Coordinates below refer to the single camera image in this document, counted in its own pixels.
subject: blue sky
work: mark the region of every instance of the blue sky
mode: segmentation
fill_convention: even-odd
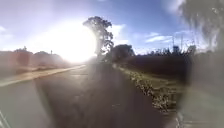
[[[195,38],[176,9],[182,0],[2,0],[0,49],[27,46],[31,37],[57,23],[102,16],[114,25],[115,44],[131,44],[136,53],[172,46],[172,36],[184,46]]]

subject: rural road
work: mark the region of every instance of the rural road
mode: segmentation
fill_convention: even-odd
[[[95,65],[0,88],[11,128],[162,128],[164,117],[123,74]]]

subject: sun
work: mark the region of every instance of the sun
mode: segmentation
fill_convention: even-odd
[[[85,62],[95,55],[95,35],[81,22],[60,23],[32,41],[36,49],[52,50],[69,62]]]

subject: grass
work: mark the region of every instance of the grass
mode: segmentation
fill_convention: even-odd
[[[154,77],[125,68],[119,68],[135,86],[152,98],[153,106],[163,114],[175,113],[184,92],[183,83],[177,80]]]

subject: tree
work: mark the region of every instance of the tree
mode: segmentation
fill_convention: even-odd
[[[87,21],[83,23],[90,30],[93,31],[97,40],[97,47],[95,53],[97,56],[108,52],[113,48],[114,43],[112,42],[113,34],[107,31],[108,27],[112,27],[111,22],[104,20],[101,17],[95,16],[90,17]]]
[[[29,64],[30,56],[32,53],[27,51],[27,48],[17,49],[14,51],[16,55],[17,62],[20,66],[27,66]]]
[[[197,50],[196,45],[191,45],[188,47],[187,52],[193,55],[195,54],[196,50]]]
[[[114,48],[112,48],[110,52],[107,53],[106,60],[112,62],[119,62],[124,60],[125,58],[134,55],[135,53],[131,45],[127,44],[117,45]]]
[[[179,10],[210,44],[215,42],[218,48],[224,48],[224,0],[185,0]]]

